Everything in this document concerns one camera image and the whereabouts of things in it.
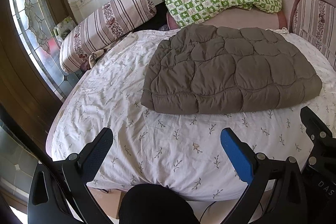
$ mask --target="window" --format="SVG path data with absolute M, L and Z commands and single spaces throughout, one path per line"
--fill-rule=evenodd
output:
M 47 85 L 64 102 L 82 73 L 68 74 L 59 64 L 60 44 L 46 0 L 9 0 L 16 30 Z

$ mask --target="bed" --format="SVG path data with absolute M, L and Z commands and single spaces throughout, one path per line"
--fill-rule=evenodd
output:
M 246 183 L 220 145 L 223 128 L 231 127 L 254 151 L 270 158 L 294 156 L 300 167 L 312 148 L 300 109 L 307 105 L 335 129 L 336 72 L 316 47 L 292 33 L 283 36 L 305 55 L 323 82 L 315 99 L 287 109 L 228 115 L 149 111 L 140 104 L 146 65 L 158 43 L 176 32 L 131 33 L 87 72 L 55 121 L 53 160 L 78 153 L 109 127 L 115 141 L 89 186 L 128 190 L 139 183 L 156 183 L 189 200 L 226 200 L 239 197 Z

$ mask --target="bolt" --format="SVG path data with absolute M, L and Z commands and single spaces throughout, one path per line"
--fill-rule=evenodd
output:
M 75 160 L 75 159 L 77 158 L 77 156 L 78 156 L 78 154 L 76 154 L 76 153 L 72 153 L 72 154 L 70 154 L 70 156 L 69 156 L 69 160 Z
M 258 154 L 257 154 L 257 158 L 258 158 L 259 160 L 264 160 L 264 159 L 266 159 L 266 156 L 265 156 L 265 154 L 263 154 L 263 153 L 258 153 Z
M 293 164 L 296 163 L 296 159 L 294 157 L 289 157 L 288 160 Z
M 316 164 L 316 158 L 315 157 L 310 157 L 308 162 L 309 162 L 310 165 L 314 165 L 314 164 Z

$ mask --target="striped cushion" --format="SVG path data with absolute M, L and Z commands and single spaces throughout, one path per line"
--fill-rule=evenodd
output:
M 64 40 L 62 69 L 76 72 L 92 52 L 100 50 L 150 20 L 156 14 L 151 0 L 111 0 L 89 15 Z
M 320 0 L 300 0 L 293 32 L 320 50 L 336 70 L 336 8 Z

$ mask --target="wrinkled sheet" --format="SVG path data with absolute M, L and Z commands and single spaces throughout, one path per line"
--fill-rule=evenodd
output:
M 223 128 L 231 127 L 255 152 L 271 159 L 296 157 L 300 167 L 312 148 L 300 109 L 309 106 L 335 131 L 336 72 L 322 53 L 294 34 L 283 36 L 298 47 L 323 82 L 313 100 L 291 108 L 228 115 L 149 111 L 140 104 L 146 65 L 160 41 L 176 32 L 131 33 L 97 62 L 57 123 L 53 160 L 79 153 L 103 127 L 110 127 L 115 141 L 89 186 L 128 190 L 156 183 L 190 200 L 226 200 L 239 197 L 246 183 L 239 180 L 221 147 Z

